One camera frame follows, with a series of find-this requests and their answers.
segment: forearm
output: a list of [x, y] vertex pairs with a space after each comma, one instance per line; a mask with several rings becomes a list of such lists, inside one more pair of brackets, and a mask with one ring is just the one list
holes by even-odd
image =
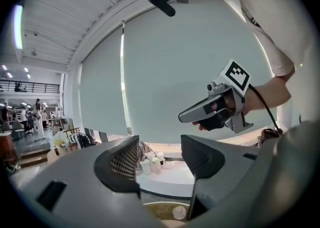
[[[269, 108], [274, 108], [286, 103], [291, 95], [286, 88], [286, 80], [280, 77], [272, 78], [268, 83], [255, 87], [260, 93]], [[265, 106], [258, 98], [258, 96], [248, 89], [245, 95], [245, 113], [249, 113], [252, 110], [265, 109]]]

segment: railing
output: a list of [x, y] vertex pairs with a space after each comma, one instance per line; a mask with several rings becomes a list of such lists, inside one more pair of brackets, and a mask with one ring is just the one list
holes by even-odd
[[49, 83], [0, 80], [0, 92], [59, 93], [60, 85]]

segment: roller blind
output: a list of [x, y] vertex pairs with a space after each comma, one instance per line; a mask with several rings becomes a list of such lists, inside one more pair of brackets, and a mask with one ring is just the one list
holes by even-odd
[[84, 127], [127, 135], [121, 91], [121, 34], [122, 27], [104, 39], [84, 61], [80, 106]]
[[[216, 140], [241, 135], [227, 128], [201, 132], [180, 123], [178, 114], [207, 97], [207, 84], [231, 58], [248, 70], [253, 85], [266, 83], [272, 76], [257, 40], [223, 0], [173, 7], [174, 17], [153, 9], [125, 24], [123, 65], [132, 132], [156, 143], [180, 143], [181, 134]], [[243, 134], [271, 122], [266, 111], [246, 119], [254, 126]]]

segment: white t-shirt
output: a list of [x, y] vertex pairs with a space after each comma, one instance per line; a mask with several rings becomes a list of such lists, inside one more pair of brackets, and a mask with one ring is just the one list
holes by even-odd
[[26, 111], [24, 109], [21, 110], [21, 120], [22, 121], [26, 121], [27, 120]]
[[47, 114], [46, 114], [46, 113], [43, 112], [43, 113], [41, 114], [41, 117], [42, 117], [42, 120], [43, 120], [43, 121], [46, 121], [46, 120], [47, 120]]
[[300, 66], [316, 33], [298, 0], [240, 0], [247, 24], [265, 49], [275, 76]]

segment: staircase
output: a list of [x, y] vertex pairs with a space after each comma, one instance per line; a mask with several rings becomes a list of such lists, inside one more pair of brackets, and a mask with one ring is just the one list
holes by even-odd
[[50, 149], [25, 152], [21, 155], [21, 159], [18, 160], [17, 164], [20, 165], [21, 168], [26, 168], [45, 163], [48, 161], [47, 153], [49, 151]]

